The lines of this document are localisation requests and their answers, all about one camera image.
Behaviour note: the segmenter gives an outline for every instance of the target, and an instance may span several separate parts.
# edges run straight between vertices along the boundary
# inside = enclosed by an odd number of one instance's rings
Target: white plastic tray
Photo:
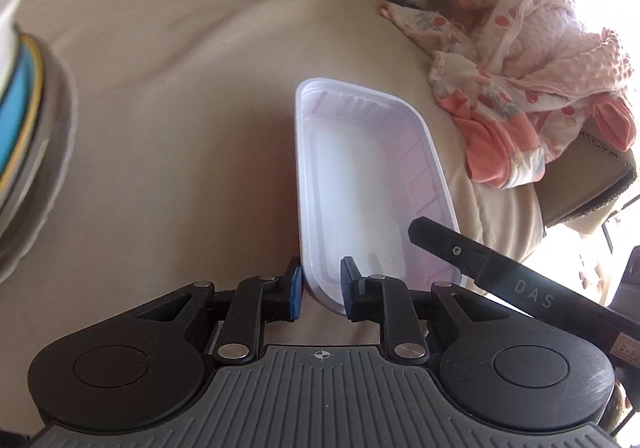
[[[409,242],[426,216],[458,230],[429,130],[403,100],[332,79],[296,91],[302,267],[311,294],[344,314],[340,261],[411,289],[461,283],[460,271]]]

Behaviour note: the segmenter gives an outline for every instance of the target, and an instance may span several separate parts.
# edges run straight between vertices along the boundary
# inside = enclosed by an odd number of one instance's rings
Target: beige couch cushion
[[[79,126],[68,177],[31,252],[0,286],[0,427],[40,425],[33,356],[76,329],[198,279],[281,274],[298,254],[294,91],[316,76],[397,95],[431,129],[463,233],[513,258],[542,236],[532,186],[469,182],[434,102],[429,58],[376,0],[25,0],[68,63]],[[309,298],[277,341],[371,342]]]

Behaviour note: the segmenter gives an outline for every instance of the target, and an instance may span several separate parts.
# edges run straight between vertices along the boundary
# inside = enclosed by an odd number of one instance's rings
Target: crosshair symbol
[[[318,351],[318,352],[314,352],[314,356],[316,358],[318,358],[321,361],[324,361],[326,358],[328,358],[329,356],[332,356],[333,354],[331,352],[327,352],[327,351]]]

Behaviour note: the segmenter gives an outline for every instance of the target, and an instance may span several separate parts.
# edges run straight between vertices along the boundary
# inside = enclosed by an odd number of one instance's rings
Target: blue bowl
[[[31,55],[20,43],[14,73],[0,99],[0,175],[11,157],[27,112],[33,82]]]

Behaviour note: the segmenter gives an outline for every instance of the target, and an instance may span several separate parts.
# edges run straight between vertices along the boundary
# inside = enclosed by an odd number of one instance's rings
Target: pink baby blanket
[[[433,55],[429,81],[466,138],[473,181],[540,180],[588,117],[614,147],[633,144],[633,70],[616,33],[587,32],[574,0],[456,1],[451,21],[391,3],[381,12]]]

